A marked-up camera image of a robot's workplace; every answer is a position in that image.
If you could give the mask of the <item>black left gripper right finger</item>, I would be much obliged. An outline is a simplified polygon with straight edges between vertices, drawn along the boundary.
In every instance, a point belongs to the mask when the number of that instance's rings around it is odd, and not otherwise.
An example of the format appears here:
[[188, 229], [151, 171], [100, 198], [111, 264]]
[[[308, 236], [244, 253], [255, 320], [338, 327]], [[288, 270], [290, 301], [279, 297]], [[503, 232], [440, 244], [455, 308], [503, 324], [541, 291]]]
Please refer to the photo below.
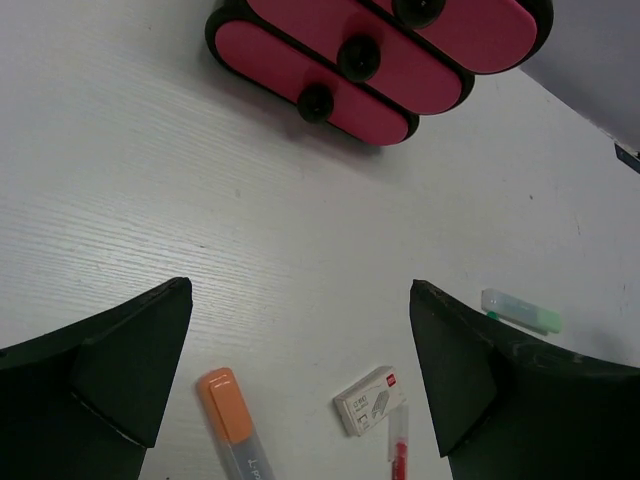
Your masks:
[[456, 479], [635, 479], [639, 371], [549, 344], [417, 280], [410, 322]]

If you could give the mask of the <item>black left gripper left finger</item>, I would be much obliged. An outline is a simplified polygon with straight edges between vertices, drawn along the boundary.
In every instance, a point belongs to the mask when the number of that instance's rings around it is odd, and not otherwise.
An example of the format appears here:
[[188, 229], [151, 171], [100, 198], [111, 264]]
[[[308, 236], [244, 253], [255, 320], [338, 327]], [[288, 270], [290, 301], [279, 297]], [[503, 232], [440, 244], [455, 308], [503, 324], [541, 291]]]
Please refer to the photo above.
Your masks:
[[2, 478], [138, 478], [156, 444], [192, 307], [192, 284], [177, 277], [2, 349]]

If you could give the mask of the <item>green highlighter marker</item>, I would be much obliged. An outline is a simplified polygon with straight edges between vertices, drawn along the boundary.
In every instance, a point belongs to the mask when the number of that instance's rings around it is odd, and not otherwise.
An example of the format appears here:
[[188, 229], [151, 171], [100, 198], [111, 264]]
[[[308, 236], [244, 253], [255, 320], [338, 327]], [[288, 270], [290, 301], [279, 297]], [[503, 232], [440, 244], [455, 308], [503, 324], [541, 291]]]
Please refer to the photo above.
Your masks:
[[493, 317], [510, 321], [529, 330], [545, 334], [559, 334], [562, 331], [561, 316], [524, 300], [495, 289], [481, 292], [481, 308]]

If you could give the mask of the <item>orange cap highlighter marker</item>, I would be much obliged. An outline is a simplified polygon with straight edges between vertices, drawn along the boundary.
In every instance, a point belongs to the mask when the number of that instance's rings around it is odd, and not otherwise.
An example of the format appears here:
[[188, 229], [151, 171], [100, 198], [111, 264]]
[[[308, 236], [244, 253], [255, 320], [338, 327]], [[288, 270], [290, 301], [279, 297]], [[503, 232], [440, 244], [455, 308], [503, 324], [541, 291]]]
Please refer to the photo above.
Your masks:
[[267, 480], [275, 475], [233, 371], [203, 375], [196, 390], [228, 479]]

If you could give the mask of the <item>black drawer cabinet pink drawers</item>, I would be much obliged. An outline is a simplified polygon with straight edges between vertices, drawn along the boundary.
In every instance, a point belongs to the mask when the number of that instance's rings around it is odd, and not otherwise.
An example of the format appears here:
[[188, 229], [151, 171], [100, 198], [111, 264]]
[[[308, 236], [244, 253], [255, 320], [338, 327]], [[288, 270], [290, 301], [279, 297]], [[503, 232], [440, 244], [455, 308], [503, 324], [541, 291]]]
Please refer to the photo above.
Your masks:
[[553, 20], [549, 1], [223, 1], [204, 37], [221, 66], [304, 121], [382, 147], [528, 60]]

